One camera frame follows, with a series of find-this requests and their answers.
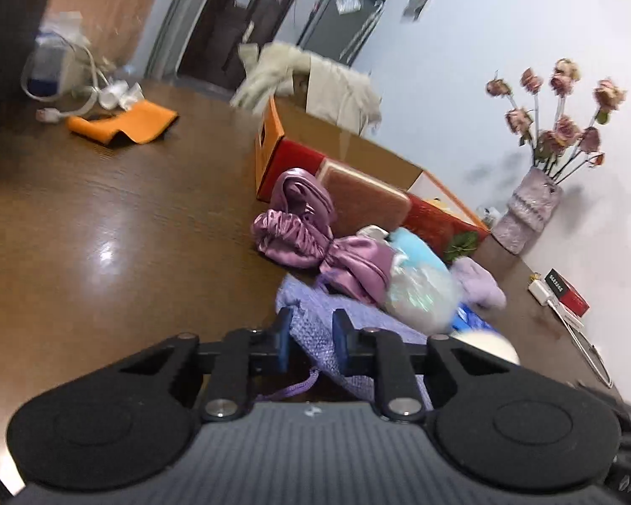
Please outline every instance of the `artificial flower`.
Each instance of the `artificial flower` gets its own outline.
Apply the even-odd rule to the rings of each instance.
[[[557,141],[557,135],[554,131],[549,130],[542,131],[540,133],[540,138],[538,140],[539,151],[546,153],[547,150],[549,150],[553,153],[560,154],[564,148],[565,146]]]
[[[486,83],[486,92],[492,97],[505,97],[512,94],[512,90],[501,79],[492,79]]]
[[[527,90],[531,95],[537,95],[542,87],[542,78],[535,76],[532,69],[526,69],[522,74],[522,87]]]
[[[589,161],[589,167],[600,167],[606,161],[606,155],[604,153],[598,154],[592,160]]]
[[[538,142],[533,151],[533,157],[538,161],[547,161],[553,154],[551,147],[547,144],[542,144],[542,142]]]
[[[610,113],[626,100],[626,91],[617,87],[610,78],[606,78],[598,82],[598,87],[594,89],[594,98],[601,110]]]
[[[557,122],[557,142],[564,148],[575,144],[580,137],[580,129],[568,116],[561,116]]]
[[[567,97],[573,92],[573,80],[566,74],[556,73],[549,80],[549,85],[559,97]]]
[[[601,136],[596,127],[587,127],[579,141],[579,149],[586,153],[597,152],[601,147]]]
[[[579,68],[577,68],[577,65],[569,58],[557,60],[557,63],[554,65],[554,73],[567,76],[573,81],[580,81],[582,79]]]
[[[533,119],[528,115],[525,108],[515,108],[505,114],[507,125],[509,125],[512,133],[525,134],[528,133]]]

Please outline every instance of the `dark wooden door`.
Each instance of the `dark wooden door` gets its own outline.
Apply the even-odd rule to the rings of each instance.
[[[246,73],[240,43],[271,42],[294,0],[208,0],[180,63],[179,75],[236,90]]]

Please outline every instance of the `door frame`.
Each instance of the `door frame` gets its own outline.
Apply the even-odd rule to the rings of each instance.
[[[182,62],[187,45],[199,23],[203,9],[209,0],[173,0],[163,21],[159,36],[156,39],[150,59],[145,69],[145,77],[162,80],[175,76]],[[290,0],[283,20],[272,32],[275,38],[281,24],[285,21],[295,0]]]

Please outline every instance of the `orange box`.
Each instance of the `orange box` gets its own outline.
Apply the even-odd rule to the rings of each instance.
[[[256,136],[255,154],[256,193],[262,201],[270,200],[273,186],[284,171],[299,167],[316,175],[327,158],[413,194],[430,205],[429,210],[419,210],[420,214],[428,215],[421,218],[430,221],[417,223],[414,212],[411,229],[438,255],[455,234],[475,231],[483,239],[489,233],[476,214],[428,171],[366,138],[310,116],[286,99],[269,100]],[[435,244],[435,236],[441,237],[439,244]]]

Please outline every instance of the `refrigerator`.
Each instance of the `refrigerator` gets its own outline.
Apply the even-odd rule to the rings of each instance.
[[[297,45],[320,56],[350,66],[383,13],[385,0],[357,0],[359,9],[341,10],[337,0],[320,0],[304,27]],[[350,1],[339,0],[339,3]]]

